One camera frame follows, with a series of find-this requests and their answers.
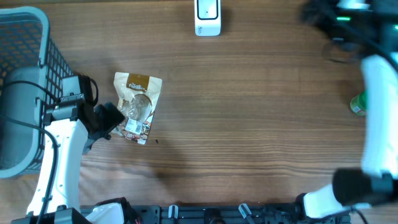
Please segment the brown white snack pouch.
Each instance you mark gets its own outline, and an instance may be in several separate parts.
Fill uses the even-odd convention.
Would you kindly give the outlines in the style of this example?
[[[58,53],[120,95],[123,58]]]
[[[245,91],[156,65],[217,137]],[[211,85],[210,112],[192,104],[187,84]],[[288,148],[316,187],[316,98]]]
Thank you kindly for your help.
[[[117,72],[113,84],[119,98],[117,109],[125,117],[125,120],[113,129],[113,133],[144,145],[149,138],[162,90],[162,79]]]

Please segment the green lid jar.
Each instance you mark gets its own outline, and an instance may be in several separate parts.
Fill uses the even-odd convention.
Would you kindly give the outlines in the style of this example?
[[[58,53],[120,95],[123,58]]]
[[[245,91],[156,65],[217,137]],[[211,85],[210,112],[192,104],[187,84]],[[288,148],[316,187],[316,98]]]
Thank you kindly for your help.
[[[350,102],[351,111],[358,116],[365,116],[367,112],[367,93],[362,91]]]

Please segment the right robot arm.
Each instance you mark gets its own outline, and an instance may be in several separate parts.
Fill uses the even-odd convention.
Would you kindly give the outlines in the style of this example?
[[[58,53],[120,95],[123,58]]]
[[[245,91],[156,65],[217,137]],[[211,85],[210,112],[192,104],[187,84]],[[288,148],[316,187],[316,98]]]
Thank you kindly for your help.
[[[366,134],[359,168],[303,194],[302,218],[322,220],[397,201],[397,1],[308,1],[302,20],[330,40],[360,47]]]

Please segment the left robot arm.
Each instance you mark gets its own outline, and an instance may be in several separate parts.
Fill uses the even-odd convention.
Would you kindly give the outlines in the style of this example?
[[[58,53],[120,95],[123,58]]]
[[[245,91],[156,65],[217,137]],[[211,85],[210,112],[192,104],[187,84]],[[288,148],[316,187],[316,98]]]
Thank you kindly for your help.
[[[80,213],[81,158],[125,117],[112,103],[99,105],[96,82],[84,75],[63,78],[62,95],[45,111],[39,131],[45,149],[39,181],[24,218],[15,223],[87,223]]]

